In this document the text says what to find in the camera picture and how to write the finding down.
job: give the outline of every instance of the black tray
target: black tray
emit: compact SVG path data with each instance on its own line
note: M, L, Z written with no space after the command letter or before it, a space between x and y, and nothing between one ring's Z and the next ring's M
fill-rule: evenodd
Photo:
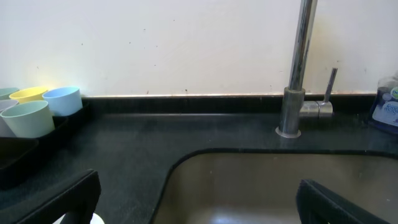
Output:
M54 116L55 130L39 138L0 138L0 189L22 183L43 167L53 154L89 119L88 103L70 116Z

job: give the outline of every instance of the wall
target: wall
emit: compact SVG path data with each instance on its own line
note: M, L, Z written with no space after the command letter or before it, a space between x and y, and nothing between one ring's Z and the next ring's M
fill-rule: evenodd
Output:
M87 96L279 94L299 0L0 1L0 87ZM304 87L374 93L398 70L398 1L318 0Z

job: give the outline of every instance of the plastic cup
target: plastic cup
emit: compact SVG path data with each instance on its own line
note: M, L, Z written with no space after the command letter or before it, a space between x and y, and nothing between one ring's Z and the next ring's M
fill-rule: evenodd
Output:
M0 100L0 113L8 108L18 105L17 100ZM0 137L15 137L15 134L8 127L6 122L0 117Z
M0 116L19 138L38 138L55 129L49 103L44 100L13 106Z
M18 91L18 88L12 87L12 88L0 88L0 100L9 100L10 99L10 94L15 93Z
M24 90L19 90L10 95L10 99L17 100L19 103L26 103L29 101L43 100L43 93L48 89L43 86L27 88Z
M50 111L55 116L68 116L83 107L80 90L75 86L50 90L43 94L43 99L49 103Z

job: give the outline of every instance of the plastic bottle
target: plastic bottle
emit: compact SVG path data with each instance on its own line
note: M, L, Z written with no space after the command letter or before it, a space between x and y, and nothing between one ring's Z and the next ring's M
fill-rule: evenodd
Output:
M398 72L379 80L369 123L376 128L398 134Z

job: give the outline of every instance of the sink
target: sink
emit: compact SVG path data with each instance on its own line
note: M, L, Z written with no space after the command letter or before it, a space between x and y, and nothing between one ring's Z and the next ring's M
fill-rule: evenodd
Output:
M398 161L377 156L208 153L171 173L152 223L301 223L295 195L313 179L398 222Z

